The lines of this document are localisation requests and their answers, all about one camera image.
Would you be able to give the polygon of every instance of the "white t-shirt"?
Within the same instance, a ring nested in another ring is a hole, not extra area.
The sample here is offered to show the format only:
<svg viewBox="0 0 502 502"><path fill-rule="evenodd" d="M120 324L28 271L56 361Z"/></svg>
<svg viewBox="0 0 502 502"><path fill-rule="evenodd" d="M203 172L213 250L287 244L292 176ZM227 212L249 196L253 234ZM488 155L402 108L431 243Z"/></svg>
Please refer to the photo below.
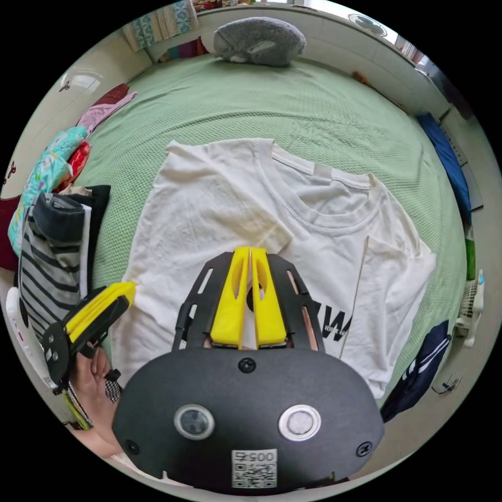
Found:
<svg viewBox="0 0 502 502"><path fill-rule="evenodd" d="M269 139L167 146L123 278L136 283L134 305L111 329L119 382L171 350L203 265L238 246L294 263L318 306L326 352L382 397L436 257L373 175L309 162ZM249 311L243 343L254 340Z"/></svg>

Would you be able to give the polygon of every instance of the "qr code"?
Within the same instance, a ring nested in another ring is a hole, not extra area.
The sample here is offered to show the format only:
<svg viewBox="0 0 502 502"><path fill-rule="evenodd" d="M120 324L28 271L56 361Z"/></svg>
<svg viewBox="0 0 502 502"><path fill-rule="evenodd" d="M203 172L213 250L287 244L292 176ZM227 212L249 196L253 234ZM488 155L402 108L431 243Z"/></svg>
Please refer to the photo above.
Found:
<svg viewBox="0 0 502 502"><path fill-rule="evenodd" d="M277 451L234 451L232 486L256 489L277 487Z"/></svg>

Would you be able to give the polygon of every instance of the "striped clothing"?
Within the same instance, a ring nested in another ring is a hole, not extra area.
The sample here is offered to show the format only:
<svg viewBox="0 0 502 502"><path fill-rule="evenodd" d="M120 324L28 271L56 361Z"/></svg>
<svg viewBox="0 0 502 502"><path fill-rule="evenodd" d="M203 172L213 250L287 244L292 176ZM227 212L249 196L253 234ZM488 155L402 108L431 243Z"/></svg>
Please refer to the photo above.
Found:
<svg viewBox="0 0 502 502"><path fill-rule="evenodd" d="M19 292L39 341L81 299L84 226L84 207L65 196L42 193L26 211Z"/></svg>

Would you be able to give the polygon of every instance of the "maroon cloth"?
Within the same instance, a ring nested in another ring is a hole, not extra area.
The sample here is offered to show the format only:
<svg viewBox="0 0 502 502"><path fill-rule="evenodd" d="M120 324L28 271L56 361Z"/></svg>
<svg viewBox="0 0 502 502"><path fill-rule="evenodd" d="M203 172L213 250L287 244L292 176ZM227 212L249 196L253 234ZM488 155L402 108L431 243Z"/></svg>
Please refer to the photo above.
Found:
<svg viewBox="0 0 502 502"><path fill-rule="evenodd" d="M204 54L209 54L209 52L204 47L204 44L199 37L196 40L182 43L176 47L171 47L164 52L160 58L158 58L158 63L167 63L172 59L194 58Z"/></svg>
<svg viewBox="0 0 502 502"><path fill-rule="evenodd" d="M12 272L17 270L17 255L12 249L7 230L20 198L21 195L12 199L0 199L0 267Z"/></svg>
<svg viewBox="0 0 502 502"><path fill-rule="evenodd" d="M109 90L105 95L101 96L94 104L96 105L116 105L121 99L125 98L129 92L127 84L119 84L112 90Z"/></svg>

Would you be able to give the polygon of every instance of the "pink cloth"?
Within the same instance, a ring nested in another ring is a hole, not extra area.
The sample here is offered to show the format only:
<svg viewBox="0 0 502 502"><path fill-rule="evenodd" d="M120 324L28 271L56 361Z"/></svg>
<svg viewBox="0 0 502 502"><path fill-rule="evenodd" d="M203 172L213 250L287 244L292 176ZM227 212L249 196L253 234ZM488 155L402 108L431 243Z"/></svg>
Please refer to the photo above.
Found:
<svg viewBox="0 0 502 502"><path fill-rule="evenodd" d="M126 97L122 98L115 105L103 103L102 105L91 106L78 121L77 126L85 127L87 132L91 134L102 122L126 105L136 94L138 93L127 94Z"/></svg>

